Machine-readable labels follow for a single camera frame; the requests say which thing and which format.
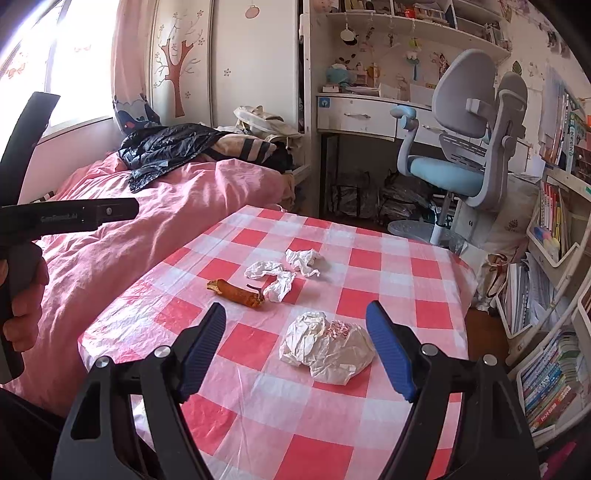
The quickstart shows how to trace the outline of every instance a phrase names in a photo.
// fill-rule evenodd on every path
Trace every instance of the human hand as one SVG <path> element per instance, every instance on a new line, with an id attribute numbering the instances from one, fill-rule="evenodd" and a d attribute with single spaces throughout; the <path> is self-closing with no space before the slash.
<path id="1" fill-rule="evenodd" d="M 8 277 L 8 263 L 0 260 L 0 286 Z M 47 263 L 41 257 L 31 285 L 12 299 L 14 318 L 4 323 L 4 336 L 17 352 L 26 352 L 35 345 L 39 335 L 37 323 L 41 319 L 41 300 L 49 283 Z"/>

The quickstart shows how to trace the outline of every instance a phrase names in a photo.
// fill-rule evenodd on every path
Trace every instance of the blue gripper pad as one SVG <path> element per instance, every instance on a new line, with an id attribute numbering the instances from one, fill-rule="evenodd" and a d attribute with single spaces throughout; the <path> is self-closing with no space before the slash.
<path id="1" fill-rule="evenodd" d="M 183 362 L 183 380 L 177 389 L 182 401 L 188 400 L 201 388 L 226 330 L 226 310 L 219 303 L 214 303 L 200 325 L 203 325 L 203 330 Z"/>
<path id="2" fill-rule="evenodd" d="M 406 401 L 414 402 L 418 389 L 413 381 L 413 365 L 407 351 L 395 333 L 395 328 L 403 329 L 408 327 L 394 325 L 384 308 L 376 300 L 367 307 L 365 326 L 394 390 L 400 393 Z M 420 342 L 416 337 L 414 338 L 417 341 L 418 348 L 420 348 Z"/>

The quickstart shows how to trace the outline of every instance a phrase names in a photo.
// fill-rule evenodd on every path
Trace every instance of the tree decal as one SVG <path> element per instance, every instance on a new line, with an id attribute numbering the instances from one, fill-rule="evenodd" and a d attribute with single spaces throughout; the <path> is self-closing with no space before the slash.
<path id="1" fill-rule="evenodd" d="M 160 51 L 157 51 L 155 54 L 155 62 L 158 66 L 156 67 L 154 73 L 156 74 L 158 80 L 154 83 L 154 88 L 159 87 L 167 80 L 172 82 L 174 89 L 175 118 L 184 116 L 185 114 L 180 90 L 181 76 L 183 74 L 195 73 L 193 66 L 201 61 L 196 57 L 193 57 L 191 60 L 185 62 L 189 52 L 191 52 L 195 47 L 195 44 L 202 46 L 205 43 L 205 39 L 203 38 L 203 29 L 197 32 L 197 25 L 199 23 L 199 19 L 201 19 L 202 16 L 203 10 L 197 12 L 195 19 L 190 19 L 187 11 L 185 11 L 182 15 L 174 13 L 173 25 L 164 43 L 162 38 L 164 25 L 160 25 L 160 28 L 158 29 L 157 39 Z M 163 63 L 161 52 L 164 54 L 165 63 Z"/>

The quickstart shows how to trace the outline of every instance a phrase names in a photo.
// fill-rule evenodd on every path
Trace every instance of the chair armrest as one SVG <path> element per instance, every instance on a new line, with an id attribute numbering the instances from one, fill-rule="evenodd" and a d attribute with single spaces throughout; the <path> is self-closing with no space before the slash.
<path id="1" fill-rule="evenodd" d="M 390 115 L 396 118 L 402 118 L 403 116 L 407 116 L 409 118 L 416 118 L 417 111 L 413 107 L 408 105 L 398 105 L 390 110 Z"/>
<path id="2" fill-rule="evenodd" d="M 398 125 L 408 132 L 398 152 L 397 167 L 402 175 L 410 176 L 408 156 L 410 155 L 410 148 L 413 146 L 414 138 L 417 136 L 419 127 L 417 111 L 408 105 L 398 105 L 390 110 L 390 115 L 401 119 Z"/>

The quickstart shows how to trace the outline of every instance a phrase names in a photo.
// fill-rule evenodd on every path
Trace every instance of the crumpled plastic bag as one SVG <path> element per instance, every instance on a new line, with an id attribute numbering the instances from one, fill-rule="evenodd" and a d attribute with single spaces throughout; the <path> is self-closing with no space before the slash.
<path id="1" fill-rule="evenodd" d="M 298 250 L 294 252 L 288 248 L 285 252 L 287 263 L 291 265 L 291 268 L 295 270 L 299 269 L 305 277 L 311 277 L 312 275 L 320 276 L 318 270 L 311 268 L 316 258 L 321 258 L 316 250 Z"/>
<path id="2" fill-rule="evenodd" d="M 314 380 L 346 385 L 367 367 L 375 348 L 363 327 L 335 320 L 322 312 L 306 312 L 287 328 L 279 359 L 295 367 L 307 365 Z"/>
<path id="3" fill-rule="evenodd" d="M 279 303 L 290 292 L 291 284 L 296 277 L 294 272 L 289 272 L 283 269 L 283 265 L 279 262 L 258 261 L 254 262 L 244 272 L 246 278 L 258 280 L 265 275 L 274 275 L 277 279 L 270 284 L 262 294 L 266 300 Z"/>

